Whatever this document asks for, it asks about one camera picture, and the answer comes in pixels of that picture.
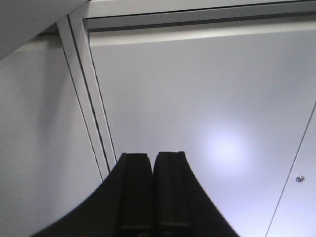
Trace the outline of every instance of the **white wall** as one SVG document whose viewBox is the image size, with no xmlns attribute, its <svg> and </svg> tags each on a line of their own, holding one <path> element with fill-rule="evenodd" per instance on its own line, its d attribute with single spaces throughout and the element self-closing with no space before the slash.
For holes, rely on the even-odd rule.
<svg viewBox="0 0 316 237">
<path fill-rule="evenodd" d="M 185 151 L 241 237 L 264 237 L 316 98 L 316 22 L 90 34 L 116 154 Z"/>
<path fill-rule="evenodd" d="M 34 39 L 0 61 L 0 236 L 37 232 L 100 183 L 59 38 Z"/>
</svg>

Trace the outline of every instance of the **groove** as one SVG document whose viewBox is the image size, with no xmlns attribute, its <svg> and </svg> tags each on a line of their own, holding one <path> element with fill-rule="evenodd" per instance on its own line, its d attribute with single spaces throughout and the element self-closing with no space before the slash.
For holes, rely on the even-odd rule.
<svg viewBox="0 0 316 237">
<path fill-rule="evenodd" d="M 98 125 L 97 120 L 96 120 L 95 110 L 94 110 L 94 107 L 92 105 L 91 95 L 90 95 L 90 92 L 88 90 L 86 77 L 85 77 L 85 74 L 84 74 L 84 71 L 83 71 L 83 66 L 82 66 L 82 62 L 81 62 L 80 56 L 79 56 L 78 46 L 77 46 L 77 43 L 75 41 L 75 35 L 74 35 L 74 31 L 73 31 L 73 28 L 72 28 L 72 25 L 71 25 L 71 22 L 70 22 L 69 15 L 67 15 L 67 19 L 68 19 L 68 24 L 69 24 L 70 31 L 71 31 L 71 34 L 72 34 L 72 39 L 73 39 L 73 42 L 74 42 L 74 46 L 75 46 L 75 49 L 76 49 L 76 54 L 77 54 L 77 58 L 78 58 L 78 61 L 79 61 L 81 73 L 82 73 L 82 76 L 83 76 L 83 79 L 84 79 L 85 88 L 86 88 L 86 91 L 87 91 L 87 94 L 88 94 L 89 103 L 90 103 L 90 106 L 91 106 L 91 109 L 92 109 L 94 122 L 95 122 L 95 125 L 96 125 L 96 128 L 97 128 L 98 137 L 99 137 L 100 142 L 101 142 L 102 152 L 103 152 L 103 155 L 104 155 L 104 158 L 105 158 L 105 162 L 106 162 L 106 165 L 107 165 L 108 172 L 110 172 L 109 164 L 108 164 L 108 161 L 106 159 L 106 154 L 105 154 L 105 150 L 104 150 L 104 146 L 103 146 L 103 141 L 102 141 L 101 134 L 100 134 L 100 128 L 99 128 L 99 125 Z"/>
</svg>

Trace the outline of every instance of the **gray wall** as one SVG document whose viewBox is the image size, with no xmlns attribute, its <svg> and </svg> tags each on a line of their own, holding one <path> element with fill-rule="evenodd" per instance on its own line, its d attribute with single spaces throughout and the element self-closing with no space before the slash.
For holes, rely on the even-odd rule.
<svg viewBox="0 0 316 237">
<path fill-rule="evenodd" d="M 0 236 L 37 232 L 100 183 L 61 43 L 34 39 L 0 61 Z"/>
</svg>

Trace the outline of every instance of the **screw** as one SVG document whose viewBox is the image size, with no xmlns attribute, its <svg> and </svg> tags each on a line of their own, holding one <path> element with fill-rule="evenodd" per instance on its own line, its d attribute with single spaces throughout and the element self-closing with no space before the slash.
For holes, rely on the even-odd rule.
<svg viewBox="0 0 316 237">
<path fill-rule="evenodd" d="M 305 177 L 303 175 L 300 175 L 300 176 L 296 177 L 295 180 L 296 180 L 296 182 L 301 183 L 301 182 L 303 182 L 305 180 Z"/>
</svg>

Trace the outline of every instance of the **black plastic object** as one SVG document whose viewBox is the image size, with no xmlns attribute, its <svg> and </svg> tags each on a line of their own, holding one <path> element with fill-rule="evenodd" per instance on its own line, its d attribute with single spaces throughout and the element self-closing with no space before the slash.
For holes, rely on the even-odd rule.
<svg viewBox="0 0 316 237">
<path fill-rule="evenodd" d="M 178 153 L 159 153 L 155 162 L 155 227 L 159 237 L 192 237 L 178 156 Z"/>
<path fill-rule="evenodd" d="M 184 152 L 122 154 L 81 205 L 32 237 L 238 237 L 198 183 Z"/>
<path fill-rule="evenodd" d="M 147 155 L 122 154 L 90 197 L 33 237 L 149 237 L 152 212 L 152 173 Z"/>
<path fill-rule="evenodd" d="M 154 168 L 161 237 L 238 237 L 192 173 L 184 152 L 160 152 Z"/>
<path fill-rule="evenodd" d="M 151 237 L 152 168 L 146 154 L 129 154 L 127 157 L 117 236 Z"/>
</svg>

